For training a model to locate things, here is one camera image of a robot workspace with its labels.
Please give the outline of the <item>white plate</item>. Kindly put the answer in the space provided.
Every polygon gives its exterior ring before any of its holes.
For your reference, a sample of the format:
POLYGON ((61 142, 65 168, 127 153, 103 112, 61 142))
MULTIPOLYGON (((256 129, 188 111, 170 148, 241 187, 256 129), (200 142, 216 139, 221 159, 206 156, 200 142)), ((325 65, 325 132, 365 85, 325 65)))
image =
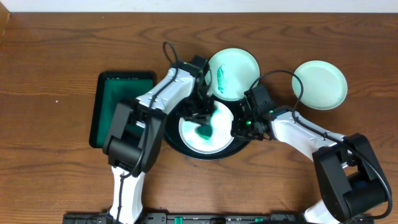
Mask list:
POLYGON ((219 101, 215 101, 215 108, 209 123, 213 127, 213 135, 209 140, 202 139, 195 132, 195 128, 200 124, 180 118, 178 124, 180 137, 193 152, 215 154, 232 143, 234 137, 231 135, 231 127, 234 116, 231 110, 219 101))

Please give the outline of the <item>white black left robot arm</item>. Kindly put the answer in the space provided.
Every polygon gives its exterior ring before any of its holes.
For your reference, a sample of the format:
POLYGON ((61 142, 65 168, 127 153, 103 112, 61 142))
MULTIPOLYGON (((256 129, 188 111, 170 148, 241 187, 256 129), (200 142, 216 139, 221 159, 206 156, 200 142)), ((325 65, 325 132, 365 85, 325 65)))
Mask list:
POLYGON ((141 215, 144 177, 159 155, 171 112, 209 124, 215 106, 205 81, 208 70, 208 62, 175 62, 147 93, 116 105, 103 144, 116 179, 108 222, 135 223, 141 215))

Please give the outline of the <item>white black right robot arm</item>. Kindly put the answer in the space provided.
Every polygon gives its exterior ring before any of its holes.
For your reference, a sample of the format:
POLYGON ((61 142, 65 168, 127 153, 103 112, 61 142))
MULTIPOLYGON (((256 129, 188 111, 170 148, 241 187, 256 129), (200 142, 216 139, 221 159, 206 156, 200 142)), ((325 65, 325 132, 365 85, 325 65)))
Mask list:
POLYGON ((378 220, 392 211, 392 192, 372 146, 362 134, 330 132, 288 106, 261 96, 239 101, 234 137, 286 143, 313 161, 322 199, 305 212, 311 223, 378 220))

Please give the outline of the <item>green sponge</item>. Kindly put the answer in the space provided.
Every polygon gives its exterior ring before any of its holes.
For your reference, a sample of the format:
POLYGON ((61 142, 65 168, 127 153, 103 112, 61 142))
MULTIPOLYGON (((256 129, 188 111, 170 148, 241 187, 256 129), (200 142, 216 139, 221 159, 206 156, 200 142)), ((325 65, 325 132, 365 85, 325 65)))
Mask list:
POLYGON ((204 140, 209 140, 213 135, 213 127, 210 124, 199 125, 195 128, 195 132, 204 140))

